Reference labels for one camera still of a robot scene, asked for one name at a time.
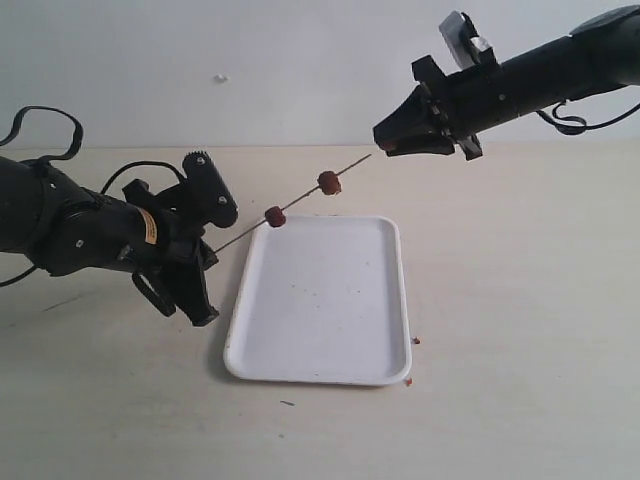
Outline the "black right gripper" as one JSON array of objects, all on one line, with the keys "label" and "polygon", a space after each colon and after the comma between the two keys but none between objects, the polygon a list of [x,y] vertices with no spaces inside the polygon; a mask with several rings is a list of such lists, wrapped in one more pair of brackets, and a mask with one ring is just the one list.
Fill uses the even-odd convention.
[{"label": "black right gripper", "polygon": [[500,119],[497,60],[447,75],[427,55],[412,73],[418,86],[373,127],[375,144],[388,157],[452,155],[456,148],[468,161],[481,157],[478,133]]}]

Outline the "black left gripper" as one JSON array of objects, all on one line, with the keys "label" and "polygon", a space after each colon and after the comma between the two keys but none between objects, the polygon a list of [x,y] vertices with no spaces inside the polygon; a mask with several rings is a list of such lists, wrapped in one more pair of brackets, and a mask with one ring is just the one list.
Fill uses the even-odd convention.
[{"label": "black left gripper", "polygon": [[206,223],[190,209],[187,181],[159,193],[136,179],[123,188],[126,201],[143,220],[142,243],[121,255],[133,263],[137,290],[165,317],[181,311],[195,327],[218,318],[211,305],[205,271],[218,262],[203,240]]}]

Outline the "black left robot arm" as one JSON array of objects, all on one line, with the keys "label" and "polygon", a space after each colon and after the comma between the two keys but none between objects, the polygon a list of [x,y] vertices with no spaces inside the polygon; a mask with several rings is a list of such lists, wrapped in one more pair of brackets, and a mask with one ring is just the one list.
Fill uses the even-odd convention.
[{"label": "black left robot arm", "polygon": [[136,179],[124,199],[84,188],[53,166],[2,159],[1,250],[52,277],[126,272],[161,314],[182,311],[203,327],[219,315],[205,279],[217,257],[202,237],[221,185],[204,152],[185,156],[173,187],[153,194]]}]

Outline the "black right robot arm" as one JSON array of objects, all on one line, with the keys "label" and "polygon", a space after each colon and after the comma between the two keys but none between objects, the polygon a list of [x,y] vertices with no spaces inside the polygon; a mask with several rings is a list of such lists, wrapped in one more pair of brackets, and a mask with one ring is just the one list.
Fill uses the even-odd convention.
[{"label": "black right robot arm", "polygon": [[639,83],[639,8],[616,8],[569,34],[505,62],[464,12],[450,13],[439,31],[459,71],[445,74],[432,56],[412,64],[417,85],[373,129],[375,144],[389,157],[482,156],[481,132],[535,113],[558,132],[581,135],[592,125],[562,117],[568,102]]}]

